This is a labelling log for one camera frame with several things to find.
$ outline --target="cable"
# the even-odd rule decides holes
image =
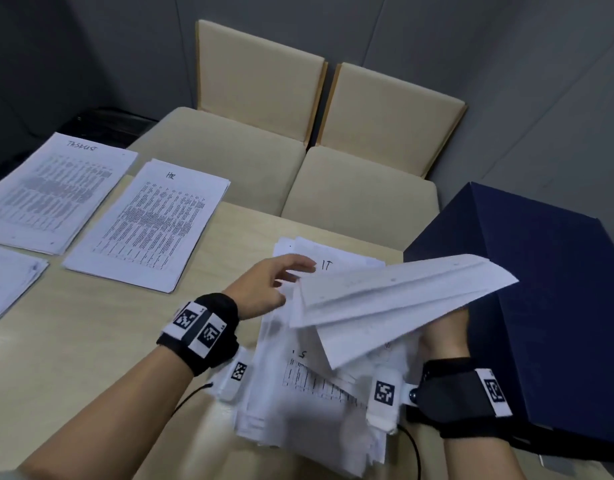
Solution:
[[[196,389],[195,391],[193,391],[191,394],[189,394],[187,397],[185,397],[183,399],[183,402],[178,404],[175,409],[174,412],[171,413],[171,417],[174,417],[174,414],[176,414],[178,412],[178,410],[183,407],[183,404],[186,403],[187,401],[189,401],[189,399],[191,399],[195,393],[200,392],[202,389],[208,389],[209,387],[213,386],[213,382],[207,382],[207,384],[205,384],[204,386],[200,386],[198,389]]]
[[[403,433],[407,435],[407,438],[409,438],[409,441],[411,441],[411,444],[413,445],[414,450],[416,451],[416,465],[418,466],[417,478],[418,480],[420,480],[420,476],[422,475],[422,468],[420,466],[420,451],[418,451],[418,446],[416,445],[416,441],[414,440],[414,437],[411,436],[411,433],[409,433],[407,429],[404,428],[404,426],[400,426],[400,425],[397,425],[397,426],[400,431],[402,431]]]

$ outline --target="beige cushion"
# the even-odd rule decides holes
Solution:
[[[436,186],[348,153],[315,146],[282,217],[404,250],[438,215]]]
[[[300,141],[188,107],[167,114],[129,149],[140,153],[131,175],[157,158],[229,178],[225,201],[275,216],[305,155]]]
[[[305,140],[323,57],[206,20],[198,47],[199,109]]]
[[[351,64],[338,68],[319,144],[424,176],[463,115],[456,98]]]

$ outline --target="person's right arm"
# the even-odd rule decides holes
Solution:
[[[456,310],[425,327],[429,360],[469,357],[467,310]],[[445,440],[449,480],[527,480],[511,446],[499,438]]]

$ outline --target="wooden table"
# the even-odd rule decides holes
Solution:
[[[124,177],[96,220],[127,186]],[[224,289],[257,261],[271,256],[279,237],[307,239],[384,260],[402,253],[255,210],[221,203],[200,238],[175,292],[165,294],[61,268],[63,257],[0,320],[0,469],[15,468],[82,407],[154,347],[162,326],[188,298]],[[254,347],[260,319],[240,324],[241,344]],[[204,378],[193,381],[195,388]],[[435,431],[413,426],[423,478],[447,478]],[[537,457],[519,453],[530,478],[558,478]],[[390,438],[388,464],[376,478],[414,478],[406,438]],[[207,395],[194,397],[165,428],[136,478],[319,479],[332,472],[279,449],[237,438],[229,411]],[[577,477],[609,479],[604,468],[581,462]]]

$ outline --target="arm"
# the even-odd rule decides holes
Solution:
[[[295,281],[288,269],[315,271],[304,256],[285,255],[257,263],[224,294],[240,319],[284,304],[277,279]],[[175,353],[158,346],[118,382],[24,460],[19,471],[37,480],[130,479],[151,450],[193,379]]]
[[[431,322],[422,343],[430,359],[469,357],[467,310],[457,310]],[[526,480],[511,446],[498,438],[445,440],[449,480]]]

